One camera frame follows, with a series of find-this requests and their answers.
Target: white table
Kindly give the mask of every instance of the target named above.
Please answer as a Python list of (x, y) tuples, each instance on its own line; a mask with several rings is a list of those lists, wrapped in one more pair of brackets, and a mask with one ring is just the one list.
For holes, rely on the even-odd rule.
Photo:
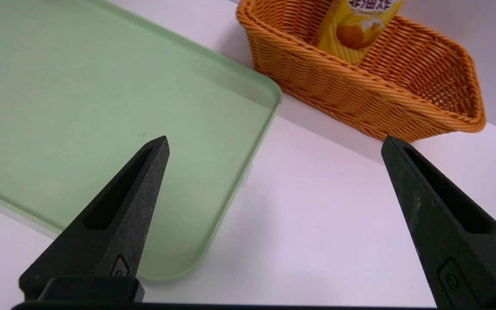
[[(114, 0), (250, 65), (228, 0)], [(414, 144), (496, 218), (496, 127)], [(203, 263), (145, 301), (434, 306), (381, 142), (285, 96)], [(55, 234), (0, 206), (0, 309), (22, 301), (19, 275)]]

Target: orange wicker basket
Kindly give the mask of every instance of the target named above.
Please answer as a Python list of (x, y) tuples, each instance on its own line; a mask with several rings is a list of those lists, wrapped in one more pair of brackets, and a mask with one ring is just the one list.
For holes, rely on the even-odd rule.
[(459, 44), (396, 16), (358, 66), (309, 45), (331, 0), (242, 0), (254, 68), (286, 93), (384, 140), (486, 124), (474, 61)]

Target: light green plastic tray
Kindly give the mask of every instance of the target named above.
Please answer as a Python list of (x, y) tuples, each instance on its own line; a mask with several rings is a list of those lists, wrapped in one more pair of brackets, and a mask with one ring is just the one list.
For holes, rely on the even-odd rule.
[(0, 0), (0, 203), (59, 232), (166, 135), (139, 275), (174, 279), (209, 247), (281, 94), (113, 4)]

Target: woven basket rim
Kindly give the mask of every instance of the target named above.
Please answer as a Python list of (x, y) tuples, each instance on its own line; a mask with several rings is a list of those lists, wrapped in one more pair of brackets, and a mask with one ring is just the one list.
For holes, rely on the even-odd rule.
[[(294, 43), (296, 45), (295, 48), (299, 51), (303, 51), (308, 59), (318, 59), (320, 62), (322, 62), (322, 59), (331, 61), (332, 64), (330, 69), (341, 72), (349, 72), (350, 74), (356, 73), (357, 77), (354, 80), (356, 80), (358, 83), (364, 84), (365, 86), (373, 89), (382, 96), (385, 96), (394, 102), (402, 104), (404, 107), (413, 112), (423, 114), (428, 118), (432, 118), (435, 121), (441, 122), (442, 124), (450, 127), (453, 130), (464, 132), (478, 132), (482, 130), (486, 125), (486, 117), (484, 113), (484, 105), (482, 102), (480, 86), (479, 84), (474, 82), (477, 79), (468, 79), (471, 83), (472, 95), (474, 95), (472, 108), (474, 108), (475, 111), (473, 118), (464, 116), (457, 112), (443, 110), (442, 108), (439, 108), (435, 104), (429, 102), (429, 100), (425, 100), (424, 98), (413, 94), (409, 90), (397, 86), (395, 83), (388, 82), (379, 76), (371, 74), (365, 69), (361, 69), (356, 65), (351, 65), (347, 61), (343, 61), (342, 59), (321, 51), (292, 35), (283, 33), (282, 31), (269, 26), (268, 24), (262, 22), (260, 19), (254, 16), (254, 14), (252, 14), (252, 12), (250, 11), (251, 2), (251, 0), (241, 0), (236, 11), (237, 20), (244, 28), (246, 28), (246, 26), (250, 26), (256, 28), (259, 31), (270, 33), (272, 34), (273, 39), (277, 42), (288, 41), (289, 47), (291, 47), (291, 44)], [(451, 47), (451, 49), (453, 49), (457, 53), (457, 55), (461, 57), (462, 61), (464, 61), (464, 64), (466, 65), (465, 74), (476, 74), (474, 61), (472, 60), (470, 55), (468, 55), (467, 51), (458, 43), (455, 43), (442, 34), (433, 31), (421, 24), (412, 22), (411, 20), (408, 20), (400, 15), (396, 15), (395, 18), (404, 24), (419, 28), (419, 30), (433, 35), (441, 43)], [(383, 92), (382, 90), (384, 89), (384, 87), (390, 89), (392, 92)]]

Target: yellow snack package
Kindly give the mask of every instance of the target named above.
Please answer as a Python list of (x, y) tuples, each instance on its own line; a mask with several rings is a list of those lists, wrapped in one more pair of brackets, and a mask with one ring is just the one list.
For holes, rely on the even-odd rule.
[(333, 0), (313, 45), (357, 65), (403, 2), (404, 0)]

